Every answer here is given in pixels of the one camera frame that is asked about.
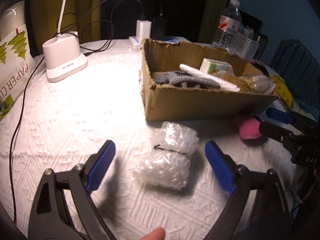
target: white power adapter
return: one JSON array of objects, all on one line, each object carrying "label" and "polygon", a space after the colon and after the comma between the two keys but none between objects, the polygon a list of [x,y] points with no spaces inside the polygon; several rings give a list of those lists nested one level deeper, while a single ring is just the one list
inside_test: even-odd
[{"label": "white power adapter", "polygon": [[137,21],[137,40],[142,43],[144,39],[149,39],[151,35],[151,22],[150,21]]}]

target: pink pom pom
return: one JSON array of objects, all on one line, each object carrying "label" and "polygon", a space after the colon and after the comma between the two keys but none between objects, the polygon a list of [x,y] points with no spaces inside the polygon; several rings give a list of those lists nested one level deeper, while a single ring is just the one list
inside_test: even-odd
[{"label": "pink pom pom", "polygon": [[234,123],[238,127],[238,132],[242,140],[258,139],[261,137],[259,132],[260,121],[249,115],[236,115],[233,118]]}]

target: white desk lamp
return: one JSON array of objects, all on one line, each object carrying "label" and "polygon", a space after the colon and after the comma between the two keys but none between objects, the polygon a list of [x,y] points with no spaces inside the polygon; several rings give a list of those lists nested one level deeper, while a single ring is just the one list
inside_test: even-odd
[{"label": "white desk lamp", "polygon": [[81,52],[79,40],[75,36],[78,35],[78,32],[72,32],[75,35],[60,33],[65,5],[66,0],[62,0],[58,35],[42,45],[49,82],[58,82],[83,70],[88,65],[88,59]]}]

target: black cable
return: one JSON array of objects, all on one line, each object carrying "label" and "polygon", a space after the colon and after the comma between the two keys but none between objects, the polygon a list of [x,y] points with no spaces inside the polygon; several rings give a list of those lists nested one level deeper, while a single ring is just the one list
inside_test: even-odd
[{"label": "black cable", "polygon": [[81,36],[80,36],[80,39],[81,39],[81,40],[83,39],[84,31],[85,31],[89,26],[91,26],[92,24],[97,23],[97,22],[108,22],[108,23],[110,23],[110,25],[112,24],[112,23],[111,23],[110,21],[108,21],[108,20],[97,20],[97,21],[88,23],[88,24],[83,28],[83,30],[82,30],[82,33],[81,33]]},{"label": "black cable", "polygon": [[297,205],[294,209],[292,209],[289,214],[291,215],[300,205],[301,205],[301,204]]},{"label": "black cable", "polygon": [[[120,4],[120,3],[122,3],[123,1],[126,1],[126,0],[121,0],[121,1],[119,1],[118,3],[116,3],[116,5],[112,8],[112,10],[111,10],[111,15],[110,15],[110,21],[108,21],[108,20],[98,20],[98,21],[94,21],[94,22],[91,22],[91,23],[89,23],[89,24],[87,24],[85,27],[84,27],[84,29],[82,30],[82,33],[81,33],[81,40],[82,40],[82,38],[83,38],[83,33],[84,33],[84,31],[85,31],[85,29],[87,28],[87,27],[89,27],[91,24],[94,24],[94,23],[96,23],[96,22],[109,22],[110,23],[110,37],[109,37],[109,39],[106,41],[106,43],[101,47],[101,48],[99,48],[99,49],[87,49],[87,48],[84,48],[84,47],[81,47],[82,49],[87,49],[87,50],[89,50],[90,52],[87,52],[87,53],[85,53],[85,55],[86,56],[89,56],[89,55],[91,55],[91,54],[93,54],[93,53],[95,53],[95,52],[102,52],[102,51],[105,51],[105,50],[107,50],[108,48],[109,48],[109,46],[110,46],[110,44],[111,44],[111,41],[113,40],[113,31],[114,31],[114,28],[113,28],[113,24],[112,24],[112,16],[113,16],[113,12],[114,12],[114,10],[115,10],[115,8]],[[140,3],[140,6],[141,6],[141,10],[142,10],[142,14],[144,14],[144,9],[143,9],[143,5],[142,5],[142,3],[141,3],[141,1],[139,1],[139,0],[135,0],[135,1],[137,1],[137,2],[139,2]]]},{"label": "black cable", "polygon": [[25,101],[25,98],[26,98],[26,91],[27,91],[29,82],[30,82],[33,74],[36,72],[36,70],[38,69],[38,67],[40,66],[40,64],[42,63],[43,60],[44,60],[44,57],[40,60],[40,62],[38,63],[38,65],[36,66],[36,68],[34,69],[34,71],[31,73],[31,75],[30,75],[30,77],[29,77],[29,79],[28,79],[28,81],[27,81],[26,87],[24,88],[20,118],[19,118],[18,124],[17,124],[17,126],[16,126],[16,129],[15,129],[14,132],[13,132],[13,135],[12,135],[12,138],[11,138],[11,143],[10,143],[10,151],[9,151],[9,176],[10,176],[10,186],[11,186],[12,201],[13,201],[13,223],[14,223],[15,225],[17,225],[17,206],[16,206],[16,199],[15,199],[15,196],[14,196],[13,178],[12,178],[12,146],[13,146],[14,138],[15,138],[15,136],[16,136],[16,133],[17,133],[17,131],[18,131],[18,129],[19,129],[19,126],[20,126],[20,124],[21,124],[21,121],[22,121],[22,115],[23,115],[23,109],[24,109],[24,101]]},{"label": "black cable", "polygon": [[[61,32],[60,33],[56,33],[56,35],[58,34],[61,34],[65,31],[67,31],[66,29],[69,28],[69,30],[71,28],[73,28],[73,26],[75,26],[79,21],[81,21],[83,18],[87,17],[90,13],[92,13],[96,8],[98,8],[101,4],[103,4],[104,2],[106,2],[108,0],[102,0],[98,5],[96,5],[95,7],[93,7],[89,12],[87,12],[84,16],[82,16],[80,19],[76,20],[74,23],[71,23],[65,27],[62,28]],[[161,1],[159,1],[159,4],[160,4],[160,16],[162,16],[162,4],[161,4]]]},{"label": "black cable", "polygon": [[62,17],[63,16],[65,16],[65,15],[69,15],[69,14],[72,14],[72,15],[74,15],[74,17],[76,18],[76,20],[77,20],[77,16],[76,16],[76,14],[75,13],[64,13],[63,15],[62,15]]},{"label": "black cable", "polygon": [[[106,2],[108,0],[103,0],[101,1],[97,6],[95,6],[94,8],[92,8],[88,13],[86,13],[84,16],[82,16],[80,19],[76,20],[74,23],[72,24],[69,24],[65,27],[62,28],[62,31],[60,33],[56,33],[54,35],[54,37],[58,34],[63,34],[63,33],[66,33],[68,30],[72,29],[74,26],[76,26],[76,24],[81,21],[82,19],[84,19],[86,16],[88,16],[90,13],[92,13],[96,8],[98,8],[102,3]],[[162,4],[161,4],[161,1],[158,0],[159,3],[160,3],[160,15],[162,16]],[[106,49],[109,48],[110,44],[111,44],[111,41],[113,39],[113,25],[112,25],[112,21],[110,21],[110,24],[111,24],[111,31],[110,31],[110,39],[106,41],[106,43],[98,50],[95,50],[95,51],[91,51],[90,54],[94,53],[94,52],[98,52],[98,51],[104,51]],[[15,136],[17,134],[17,131],[21,125],[21,121],[22,121],[22,116],[23,116],[23,110],[24,110],[24,102],[25,102],[25,98],[26,98],[26,91],[27,91],[27,88],[28,88],[28,85],[29,85],[29,82],[32,78],[32,76],[34,75],[34,73],[36,72],[36,70],[38,69],[38,67],[40,66],[40,64],[42,63],[42,61],[44,60],[44,57],[41,59],[41,61],[39,62],[39,64],[36,66],[36,68],[34,69],[34,71],[31,73],[28,81],[27,81],[27,84],[25,86],[25,89],[23,90],[23,99],[22,99],[22,107],[21,107],[21,113],[20,113],[20,118],[19,118],[19,121],[18,121],[18,124],[13,132],[13,135],[12,135],[12,138],[11,138],[11,142],[10,142],[10,151],[9,151],[9,176],[10,176],[10,186],[11,186],[11,191],[12,191],[12,201],[13,201],[13,223],[15,225],[17,225],[17,206],[16,206],[16,200],[15,200],[15,195],[14,195],[14,188],[13,188],[13,177],[12,177],[12,147],[13,147],[13,141],[15,139]]]}]

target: blue wall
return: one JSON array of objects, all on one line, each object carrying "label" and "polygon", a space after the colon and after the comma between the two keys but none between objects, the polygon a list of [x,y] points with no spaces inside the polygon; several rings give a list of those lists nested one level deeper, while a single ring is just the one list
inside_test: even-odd
[{"label": "blue wall", "polygon": [[260,60],[269,64],[281,40],[299,39],[320,63],[320,20],[308,0],[239,0],[241,10],[263,22],[269,44]]}]

